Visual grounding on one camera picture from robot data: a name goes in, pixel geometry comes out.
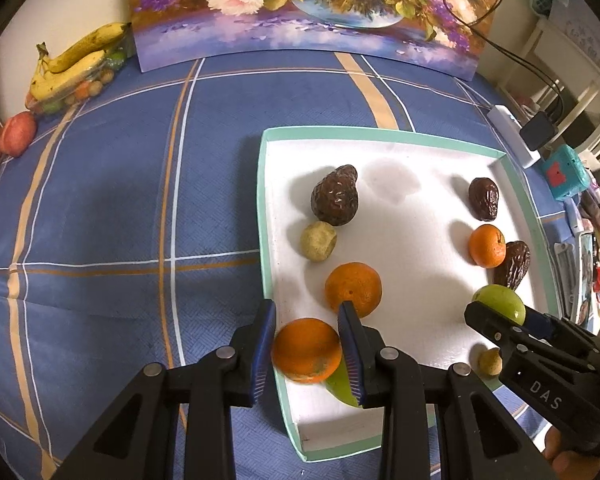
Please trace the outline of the person's right hand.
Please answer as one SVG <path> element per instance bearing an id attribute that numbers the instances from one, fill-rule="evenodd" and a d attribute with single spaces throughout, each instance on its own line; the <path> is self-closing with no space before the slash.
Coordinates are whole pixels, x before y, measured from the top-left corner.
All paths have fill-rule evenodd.
<path id="1" fill-rule="evenodd" d="M 600 457 L 582 455 L 568 448 L 567 441 L 557 428 L 550 427 L 544 443 L 543 456 L 559 479 L 600 479 Z"/>

